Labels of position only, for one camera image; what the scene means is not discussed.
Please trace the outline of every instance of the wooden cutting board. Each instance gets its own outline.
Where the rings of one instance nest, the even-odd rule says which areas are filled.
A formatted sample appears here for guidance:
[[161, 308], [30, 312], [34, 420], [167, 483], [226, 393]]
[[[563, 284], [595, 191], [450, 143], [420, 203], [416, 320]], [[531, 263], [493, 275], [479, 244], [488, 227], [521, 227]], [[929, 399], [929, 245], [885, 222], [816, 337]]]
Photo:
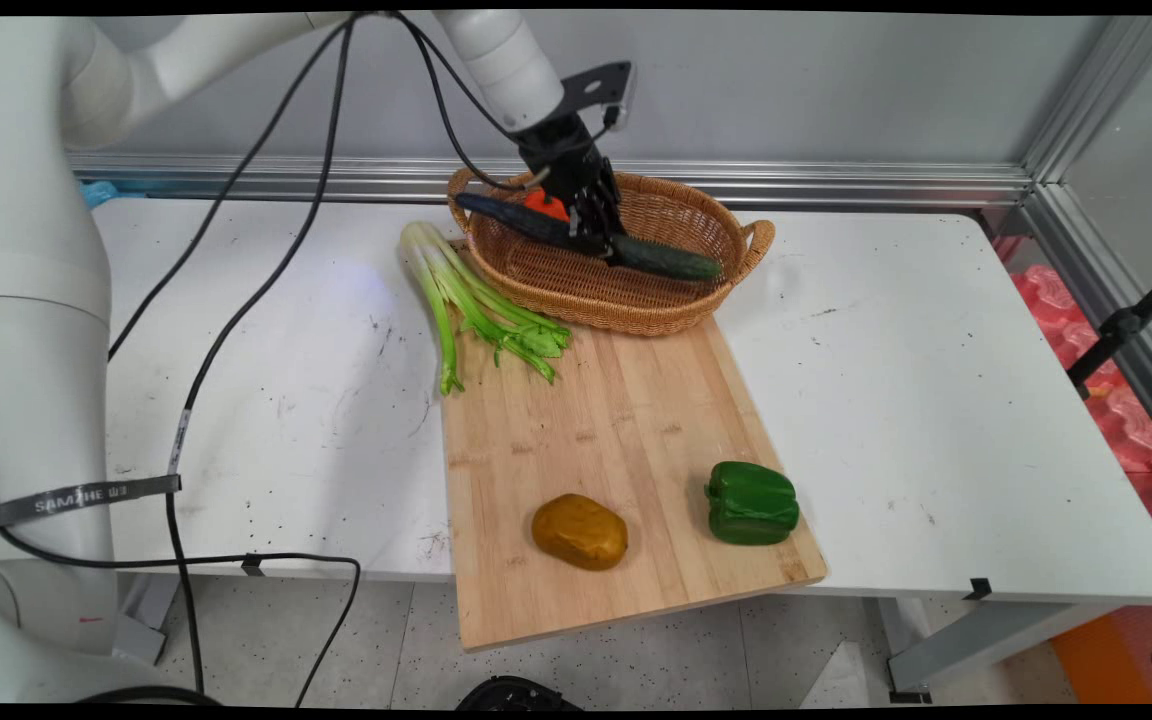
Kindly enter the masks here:
[[[444, 442], [467, 650], [826, 575], [806, 518], [776, 546], [733, 546], [708, 531], [704, 484], [717, 462], [781, 469], [712, 318], [664, 338], [575, 325], [553, 386], [508, 353], [495, 367], [471, 333], [457, 348], [465, 392], [444, 401]], [[532, 511], [567, 492], [626, 520], [630, 546], [616, 568], [581, 570], [536, 547]]]

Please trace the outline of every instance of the table surface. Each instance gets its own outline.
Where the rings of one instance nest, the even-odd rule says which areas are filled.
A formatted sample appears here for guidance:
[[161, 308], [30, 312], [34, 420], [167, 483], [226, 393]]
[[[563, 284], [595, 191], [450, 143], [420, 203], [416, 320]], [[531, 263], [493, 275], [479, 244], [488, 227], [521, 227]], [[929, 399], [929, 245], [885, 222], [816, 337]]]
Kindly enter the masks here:
[[[115, 332], [207, 205], [94, 211]], [[212, 338], [305, 213], [215, 215], [109, 365], [109, 477], [162, 473]], [[772, 220], [776, 242], [718, 324], [829, 566], [794, 592], [961, 597], [987, 578], [991, 600], [1152, 602], [1152, 520], [972, 219], [737, 217]], [[234, 331], [180, 460], [189, 555], [334, 553], [372, 579], [452, 578], [433, 320], [397, 256], [419, 219], [457, 236], [440, 206], [324, 205]], [[111, 515], [120, 559], [172, 555], [161, 501]]]

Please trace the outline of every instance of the green bell pepper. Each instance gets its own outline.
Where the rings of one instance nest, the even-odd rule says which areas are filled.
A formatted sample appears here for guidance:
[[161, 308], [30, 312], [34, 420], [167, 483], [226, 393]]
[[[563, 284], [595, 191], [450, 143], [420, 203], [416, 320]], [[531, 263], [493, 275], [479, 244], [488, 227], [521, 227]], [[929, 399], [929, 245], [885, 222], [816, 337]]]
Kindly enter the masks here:
[[753, 462], [719, 462], [708, 473], [708, 530], [721, 541], [776, 544], [799, 523], [794, 484]]

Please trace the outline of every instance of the floor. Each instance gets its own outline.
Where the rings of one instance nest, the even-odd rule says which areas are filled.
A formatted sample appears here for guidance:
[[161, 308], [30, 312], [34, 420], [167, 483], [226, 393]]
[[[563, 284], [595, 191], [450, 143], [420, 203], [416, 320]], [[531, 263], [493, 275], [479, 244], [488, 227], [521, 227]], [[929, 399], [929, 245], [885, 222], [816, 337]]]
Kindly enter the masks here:
[[[296, 700], [348, 593], [334, 579], [197, 577], [194, 588], [207, 694], [253, 706]], [[925, 607], [937, 629], [969, 602]], [[159, 666], [187, 683], [179, 593], [164, 630]], [[483, 680], [511, 674], [585, 710], [796, 708], [841, 642], [863, 659], [867, 705], [888, 706], [882, 624], [876, 602], [859, 598], [764, 596], [469, 655], [453, 585], [364, 583], [305, 705], [450, 710]], [[933, 687], [932, 697], [937, 705], [1075, 702], [1046, 643]]]

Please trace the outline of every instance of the yellow potato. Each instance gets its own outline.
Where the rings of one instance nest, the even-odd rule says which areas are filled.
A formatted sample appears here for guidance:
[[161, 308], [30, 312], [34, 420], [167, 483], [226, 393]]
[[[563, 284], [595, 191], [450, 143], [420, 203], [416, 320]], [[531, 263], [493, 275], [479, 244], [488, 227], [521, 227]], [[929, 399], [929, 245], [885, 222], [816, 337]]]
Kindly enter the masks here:
[[615, 511], [588, 497], [553, 498], [531, 518], [536, 546], [586, 570], [614, 568], [626, 556], [630, 532]]

